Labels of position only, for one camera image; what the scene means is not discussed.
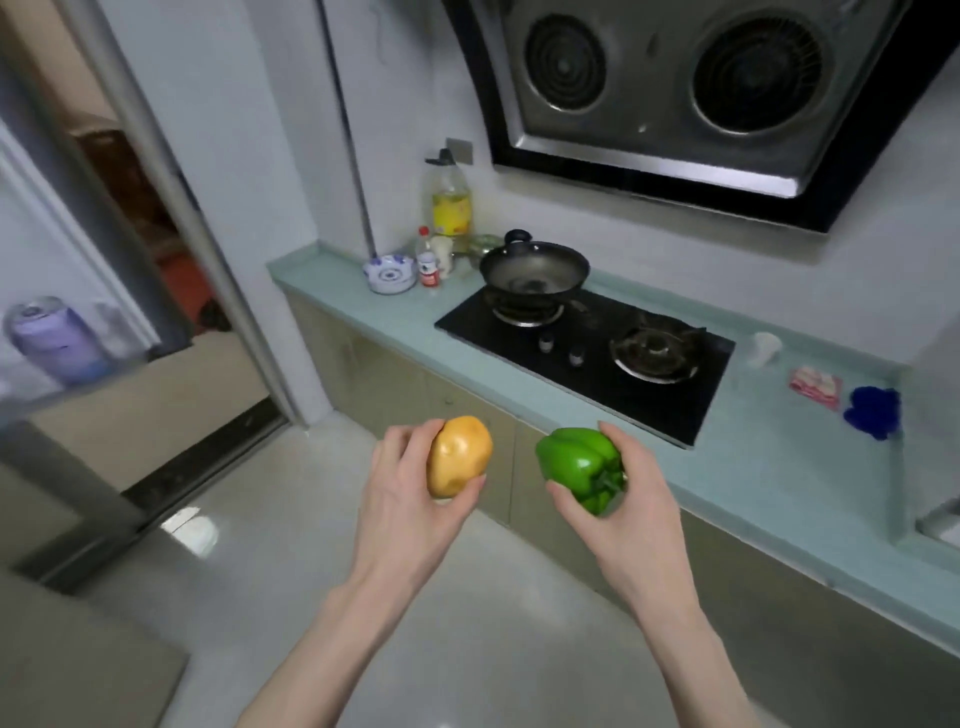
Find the yellow label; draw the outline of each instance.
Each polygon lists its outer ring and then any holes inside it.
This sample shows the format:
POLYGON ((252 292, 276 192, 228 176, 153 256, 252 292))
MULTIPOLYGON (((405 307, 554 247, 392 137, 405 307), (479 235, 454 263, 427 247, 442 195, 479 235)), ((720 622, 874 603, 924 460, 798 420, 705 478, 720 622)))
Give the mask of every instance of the yellow label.
POLYGON ((473 220, 470 197, 433 198, 433 230, 437 235, 466 235, 473 220))

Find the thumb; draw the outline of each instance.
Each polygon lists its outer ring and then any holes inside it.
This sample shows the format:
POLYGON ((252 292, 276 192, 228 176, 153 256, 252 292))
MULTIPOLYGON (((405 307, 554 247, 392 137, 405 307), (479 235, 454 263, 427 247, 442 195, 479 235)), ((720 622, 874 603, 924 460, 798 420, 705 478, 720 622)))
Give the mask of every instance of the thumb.
POLYGON ((467 487, 460 492, 460 495, 446 505, 444 512, 448 518, 456 523, 458 528, 463 525, 467 516, 477 507, 477 500, 480 498, 480 492, 486 482, 487 476, 485 474, 473 478, 467 483, 467 487))
POLYGON ((593 551, 596 529, 600 525, 600 522, 577 502, 577 499, 569 489, 560 483, 549 480, 546 484, 546 490, 547 493, 553 496, 553 504, 560 512, 560 515, 563 516, 566 522, 570 524, 570 527, 577 532, 577 535, 583 539, 587 548, 593 551))

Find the hand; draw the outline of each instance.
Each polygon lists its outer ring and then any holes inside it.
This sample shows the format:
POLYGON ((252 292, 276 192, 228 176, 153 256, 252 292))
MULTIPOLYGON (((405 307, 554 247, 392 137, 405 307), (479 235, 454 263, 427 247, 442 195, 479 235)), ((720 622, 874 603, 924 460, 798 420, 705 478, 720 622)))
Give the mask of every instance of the hand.
POLYGON ((698 618, 680 508, 654 454, 618 427, 600 423, 600 431, 623 457, 628 485, 623 503, 609 517, 596 518, 564 486, 549 482, 557 510, 593 551, 648 636, 664 620, 698 618))
POLYGON ((402 612, 440 565, 476 506, 485 476, 447 503, 427 492, 426 462, 444 426, 391 427, 373 451, 348 586, 374 585, 402 612))

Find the frying pan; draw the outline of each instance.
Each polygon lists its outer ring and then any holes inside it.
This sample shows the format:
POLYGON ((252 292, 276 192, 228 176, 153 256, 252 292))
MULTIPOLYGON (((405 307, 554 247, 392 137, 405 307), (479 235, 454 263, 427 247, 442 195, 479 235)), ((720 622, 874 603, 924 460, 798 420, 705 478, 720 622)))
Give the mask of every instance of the frying pan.
POLYGON ((480 274, 503 303, 549 308, 562 303, 590 275, 590 264, 572 248, 534 242, 527 231, 510 231, 505 245, 480 261, 480 274))

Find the red and white package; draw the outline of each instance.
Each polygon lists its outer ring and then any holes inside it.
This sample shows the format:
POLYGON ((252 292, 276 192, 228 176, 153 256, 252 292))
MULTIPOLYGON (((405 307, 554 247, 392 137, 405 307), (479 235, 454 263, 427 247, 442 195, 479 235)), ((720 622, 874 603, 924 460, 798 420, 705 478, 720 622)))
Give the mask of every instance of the red and white package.
POLYGON ((813 367, 801 367, 790 375, 790 389, 809 397, 830 409, 840 406, 840 388, 843 381, 838 376, 825 374, 813 367))

